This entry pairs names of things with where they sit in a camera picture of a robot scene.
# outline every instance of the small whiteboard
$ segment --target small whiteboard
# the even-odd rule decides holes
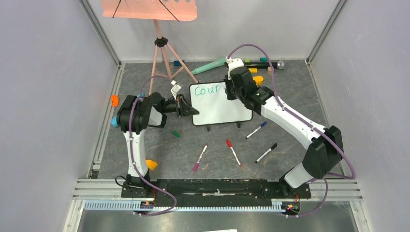
[[[252,111],[240,100],[227,99],[223,81],[190,85],[190,98],[192,107],[199,111],[192,116],[195,126],[252,119]]]

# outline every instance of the white wall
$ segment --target white wall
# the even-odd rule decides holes
[[[0,230],[58,232],[115,65],[77,0],[0,7]]]
[[[103,17],[100,0],[89,2],[120,60],[153,60],[157,35],[152,20]],[[336,3],[197,0],[195,20],[161,21],[160,26],[182,59],[218,59],[245,43],[261,46],[272,59],[307,58]],[[242,58],[262,57],[254,48],[241,49],[237,54]]]
[[[313,61],[377,232],[409,229],[410,1],[348,1]]]

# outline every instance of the tripod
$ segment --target tripod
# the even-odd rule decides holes
[[[171,45],[168,43],[168,39],[163,37],[161,34],[161,29],[158,24],[158,20],[154,19],[154,25],[155,25],[155,30],[157,31],[157,36],[158,38],[155,40],[155,53],[154,53],[154,62],[152,63],[152,72],[151,76],[153,75],[160,75],[160,76],[165,76],[168,77],[169,79],[173,79],[178,73],[180,73],[183,69],[185,69],[188,74],[192,77],[195,83],[198,83],[198,80],[192,75],[188,67],[182,62],[181,58],[179,58],[178,54],[174,51],[174,49],[171,47]],[[169,62],[168,62],[168,57],[165,51],[165,46],[168,46],[169,50],[174,54],[176,59],[181,63],[182,67],[178,69],[174,74],[171,73],[171,68],[169,67]],[[155,68],[157,66],[157,56],[158,56],[158,48],[161,49],[161,54],[162,54],[162,59],[164,60],[165,67],[167,70],[167,75],[162,74],[162,73],[157,73],[155,72]],[[149,85],[149,95],[152,93],[152,85],[154,84],[154,79],[151,79],[151,83]]]

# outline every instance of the yellow object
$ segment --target yellow object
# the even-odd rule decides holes
[[[264,82],[264,77],[263,76],[254,76],[253,80],[256,82],[256,86],[261,86],[262,83]]]
[[[149,159],[146,160],[146,165],[151,171],[153,171],[158,166],[157,162],[149,160]]]
[[[258,69],[257,68],[250,68],[249,72],[250,73],[258,73]]]

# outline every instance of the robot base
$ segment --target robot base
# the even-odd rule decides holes
[[[167,190],[177,199],[178,207],[271,206],[271,199],[310,199],[309,185],[302,184],[292,192],[283,193],[283,183],[266,179],[158,179],[151,184]],[[154,198],[155,206],[172,206],[168,195],[124,182],[123,198]]]

